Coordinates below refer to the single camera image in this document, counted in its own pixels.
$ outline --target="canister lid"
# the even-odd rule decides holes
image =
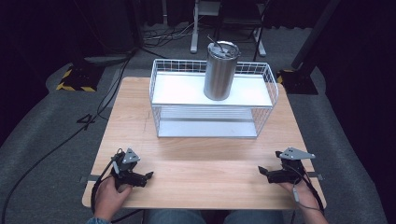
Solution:
[[[239,48],[235,44],[227,41],[218,41],[217,43],[221,47],[214,43],[210,43],[207,46],[207,50],[211,55],[221,59],[235,59],[241,55]]]

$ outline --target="wire rack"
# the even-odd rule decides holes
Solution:
[[[149,97],[152,113],[159,137],[257,137],[265,122],[268,120],[278,98],[276,80],[268,63],[238,62],[235,68],[236,77],[260,77],[268,91],[271,104],[268,106],[238,106],[238,105],[197,105],[197,104],[161,104],[153,102],[156,80],[158,75],[192,76],[205,78],[206,61],[193,60],[162,60],[153,63],[149,85]],[[238,125],[248,124],[254,131],[250,133],[227,133],[227,129],[234,129]],[[196,125],[197,131],[189,132]]]

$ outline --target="table top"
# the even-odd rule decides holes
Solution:
[[[257,139],[158,138],[149,101],[149,78],[126,77],[111,112],[91,175],[100,175],[119,148],[131,147],[141,158],[134,172],[154,176],[134,188],[125,207],[194,209],[293,209],[290,195],[269,184],[258,166],[281,169],[276,151],[306,151],[283,87],[278,102]],[[302,160],[314,172],[311,160]],[[317,178],[311,181],[326,204]],[[82,203],[91,206],[94,182]]]

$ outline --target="jeans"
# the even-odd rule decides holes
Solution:
[[[151,209],[147,211],[146,224],[206,224],[201,212],[187,209]],[[224,224],[281,224],[282,212],[265,210],[235,210]]]

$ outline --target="stainless steel container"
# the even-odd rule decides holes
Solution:
[[[207,98],[221,101],[230,95],[239,55],[239,48],[231,42],[218,41],[207,46],[204,86]]]

